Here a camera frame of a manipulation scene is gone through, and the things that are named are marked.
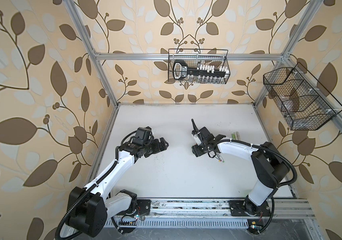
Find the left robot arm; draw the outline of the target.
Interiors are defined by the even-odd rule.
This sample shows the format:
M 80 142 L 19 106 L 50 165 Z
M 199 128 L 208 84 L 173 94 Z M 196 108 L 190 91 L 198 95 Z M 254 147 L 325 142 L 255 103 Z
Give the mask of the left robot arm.
M 164 138 L 155 139 L 150 127 L 138 128 L 128 134 L 115 149 L 115 159 L 83 188 L 75 187 L 69 195 L 67 212 L 59 222 L 55 239 L 62 240 L 61 230 L 69 226 L 76 230 L 66 239 L 72 240 L 81 234 L 96 237 L 107 220 L 121 212 L 135 213 L 137 194 L 122 190 L 114 197 L 111 191 L 116 183 L 141 157 L 148 158 L 167 150 Z

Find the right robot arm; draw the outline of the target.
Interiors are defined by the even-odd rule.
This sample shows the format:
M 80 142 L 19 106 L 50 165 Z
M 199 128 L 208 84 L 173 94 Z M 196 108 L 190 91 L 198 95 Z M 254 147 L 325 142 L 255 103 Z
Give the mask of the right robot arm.
M 207 128 L 198 129 L 196 125 L 193 125 L 192 135 L 196 141 L 192 152 L 196 157 L 207 154 L 210 158 L 222 161 L 221 154 L 229 154 L 253 163 L 258 180 L 241 207 L 249 215 L 255 215 L 280 187 L 297 181 L 294 165 L 270 142 L 255 145 L 224 135 L 214 136 Z

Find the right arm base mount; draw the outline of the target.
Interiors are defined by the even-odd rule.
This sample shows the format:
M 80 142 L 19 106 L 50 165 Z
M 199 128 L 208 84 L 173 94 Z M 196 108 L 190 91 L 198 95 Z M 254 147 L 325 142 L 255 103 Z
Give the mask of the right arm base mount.
M 248 204 L 244 200 L 228 201 L 232 217 L 270 217 L 272 208 L 268 201 L 264 201 L 260 206 L 255 206 L 252 202 Z

